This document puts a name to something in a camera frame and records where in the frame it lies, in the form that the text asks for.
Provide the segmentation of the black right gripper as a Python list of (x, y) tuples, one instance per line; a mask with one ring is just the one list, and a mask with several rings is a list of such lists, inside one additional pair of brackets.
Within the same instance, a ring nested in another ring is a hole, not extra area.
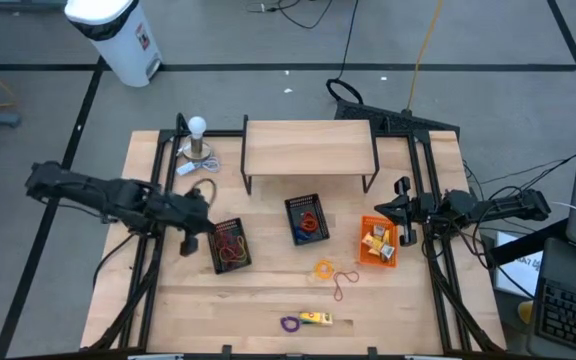
[(403, 234), (399, 236), (401, 246), (411, 246), (417, 243), (417, 235), (416, 231), (412, 229), (412, 223), (428, 223), (431, 214), (437, 208), (432, 194), (422, 193), (417, 197), (410, 197), (408, 195), (410, 189), (410, 178), (401, 177), (394, 184), (397, 197), (389, 202), (374, 206), (379, 214), (403, 228)]

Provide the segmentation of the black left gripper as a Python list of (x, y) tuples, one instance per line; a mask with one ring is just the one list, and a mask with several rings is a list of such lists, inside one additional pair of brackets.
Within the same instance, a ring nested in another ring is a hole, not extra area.
[(184, 195), (163, 194), (164, 218), (168, 226), (184, 231), (180, 255), (188, 257), (198, 250), (198, 235), (214, 233), (215, 224), (209, 218), (210, 204), (198, 188), (191, 188)]

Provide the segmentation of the pink coil wristband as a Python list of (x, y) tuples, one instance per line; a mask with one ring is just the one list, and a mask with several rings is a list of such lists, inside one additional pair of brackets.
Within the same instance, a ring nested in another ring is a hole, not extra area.
[(237, 258), (241, 255), (238, 237), (233, 236), (230, 232), (216, 234), (215, 246), (219, 256), (227, 260)]

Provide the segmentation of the black plastic mesh basket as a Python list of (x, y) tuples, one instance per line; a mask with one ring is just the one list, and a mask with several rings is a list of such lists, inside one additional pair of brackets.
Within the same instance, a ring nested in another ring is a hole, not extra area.
[[(318, 194), (304, 195), (284, 201), (289, 228), (295, 246), (320, 242), (330, 238), (327, 222)], [(295, 229), (301, 228), (311, 234), (308, 241), (296, 239)]]
[[(219, 258), (217, 248), (215, 247), (215, 235), (220, 233), (221, 231), (223, 231), (225, 229), (232, 229), (235, 227), (237, 227), (239, 229), (239, 235), (241, 235), (244, 238), (244, 245), (245, 245), (245, 250), (247, 251), (248, 259), (245, 263), (222, 263), (220, 258)], [(252, 263), (252, 259), (251, 259), (250, 251), (248, 248), (248, 243), (247, 243), (245, 231), (244, 231), (243, 224), (242, 224), (242, 221), (240, 218), (234, 218), (234, 219), (230, 219), (230, 220), (226, 220), (226, 221), (223, 221), (221, 223), (218, 223), (216, 225), (216, 231), (214, 233), (210, 233), (208, 235), (208, 243), (209, 243), (209, 248), (210, 248), (210, 252), (211, 252), (211, 256), (212, 256), (214, 271), (217, 275), (231, 272), (231, 271), (237, 270), (237, 269), (242, 268), (242, 267), (246, 267)]]

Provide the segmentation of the orange plastic mesh basket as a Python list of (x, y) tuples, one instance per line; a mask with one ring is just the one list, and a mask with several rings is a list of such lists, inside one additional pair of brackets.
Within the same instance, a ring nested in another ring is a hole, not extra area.
[[(394, 248), (393, 255), (383, 261), (373, 249), (363, 242), (366, 235), (373, 235), (375, 227), (382, 227), (385, 232), (383, 239), (388, 240), (388, 244)], [(385, 268), (397, 267), (398, 251), (398, 229), (385, 217), (364, 215), (361, 218), (360, 237), (358, 245), (358, 262), (362, 265), (372, 265)]]

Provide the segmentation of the white bulb brass lamp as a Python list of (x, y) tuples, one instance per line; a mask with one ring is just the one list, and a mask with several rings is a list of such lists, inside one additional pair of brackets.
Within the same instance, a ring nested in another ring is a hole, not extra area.
[(190, 161), (206, 160), (212, 155), (213, 150), (204, 139), (204, 133), (207, 128), (205, 119), (200, 116), (194, 116), (187, 122), (187, 125), (190, 134), (180, 148), (181, 154)]

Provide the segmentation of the brown rubber band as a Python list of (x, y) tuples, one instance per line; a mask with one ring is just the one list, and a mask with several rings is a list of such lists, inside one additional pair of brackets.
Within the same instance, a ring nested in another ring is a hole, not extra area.
[(338, 271), (334, 273), (333, 282), (335, 284), (335, 290), (333, 293), (333, 298), (337, 302), (341, 302), (344, 297), (343, 290), (340, 285), (340, 281), (343, 278), (345, 278), (349, 283), (357, 283), (360, 279), (360, 275), (357, 271), (349, 271), (349, 272)]

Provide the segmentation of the wooden shelf riser black legs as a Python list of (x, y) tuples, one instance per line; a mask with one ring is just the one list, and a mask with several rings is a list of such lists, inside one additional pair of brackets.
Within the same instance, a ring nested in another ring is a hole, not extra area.
[(368, 192), (380, 171), (368, 120), (243, 119), (240, 173), (247, 193), (254, 176), (357, 175)]

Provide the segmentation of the black metal bar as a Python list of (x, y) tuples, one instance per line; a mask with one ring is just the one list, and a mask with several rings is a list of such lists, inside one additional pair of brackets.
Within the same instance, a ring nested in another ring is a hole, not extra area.
[(543, 251), (548, 239), (567, 240), (567, 226), (567, 219), (560, 220), (536, 232), (489, 250), (488, 258), (496, 266), (501, 266), (524, 256)]

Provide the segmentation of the white paper sign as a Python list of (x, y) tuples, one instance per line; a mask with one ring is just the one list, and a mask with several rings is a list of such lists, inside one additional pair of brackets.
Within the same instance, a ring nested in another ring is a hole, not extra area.
[(520, 257), (497, 268), (493, 275), (495, 290), (526, 298), (535, 295), (543, 252)]

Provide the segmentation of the yellow round object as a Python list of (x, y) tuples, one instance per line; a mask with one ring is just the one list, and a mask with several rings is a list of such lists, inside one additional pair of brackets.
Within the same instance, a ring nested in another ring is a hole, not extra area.
[(529, 325), (533, 312), (533, 300), (522, 301), (517, 305), (517, 315), (522, 323)]

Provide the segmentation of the white trash bin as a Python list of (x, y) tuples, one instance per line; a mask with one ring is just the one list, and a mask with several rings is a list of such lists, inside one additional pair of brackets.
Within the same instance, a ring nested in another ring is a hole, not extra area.
[(162, 65), (140, 0), (67, 0), (64, 14), (125, 85), (147, 86)]

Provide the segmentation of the grey laptop black keyboard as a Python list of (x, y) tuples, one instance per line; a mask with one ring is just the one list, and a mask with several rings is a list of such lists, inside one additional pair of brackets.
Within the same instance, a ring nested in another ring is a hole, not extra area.
[(545, 242), (528, 351), (541, 357), (576, 360), (576, 246)]

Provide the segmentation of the grey floor strip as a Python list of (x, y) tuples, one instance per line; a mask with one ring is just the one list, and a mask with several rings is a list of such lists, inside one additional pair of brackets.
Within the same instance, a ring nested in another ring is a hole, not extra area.
[(2, 11), (62, 11), (68, 0), (0, 0)]

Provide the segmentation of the black aluminium table frame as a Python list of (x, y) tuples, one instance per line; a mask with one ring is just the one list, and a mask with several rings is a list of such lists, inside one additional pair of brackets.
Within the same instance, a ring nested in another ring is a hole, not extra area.
[[(454, 133), (434, 131), (428, 144), (404, 138), (377, 141), (380, 171), (368, 192), (357, 177), (256, 177), (247, 193), (240, 173), (242, 134), (213, 130), (220, 169), (210, 217), (215, 222), (240, 218), (252, 254), (242, 269), (217, 275), (206, 243), (188, 257), (180, 255), (182, 234), (169, 230), (155, 289), (133, 315), (128, 341), (152, 352), (212, 353), (223, 345), (235, 353), (439, 354), (473, 346), (448, 300), (432, 286), (426, 255), (419, 246), (403, 248), (396, 268), (358, 262), (360, 219), (394, 195), (403, 176), (437, 172), (442, 189), (467, 186)], [(295, 246), (284, 201), (318, 194), (330, 238)], [(360, 279), (340, 281), (343, 300), (333, 298), (333, 277), (319, 279), (320, 260), (335, 272), (357, 271)], [(326, 312), (332, 326), (301, 323), (285, 332), (280, 319), (300, 312)]]

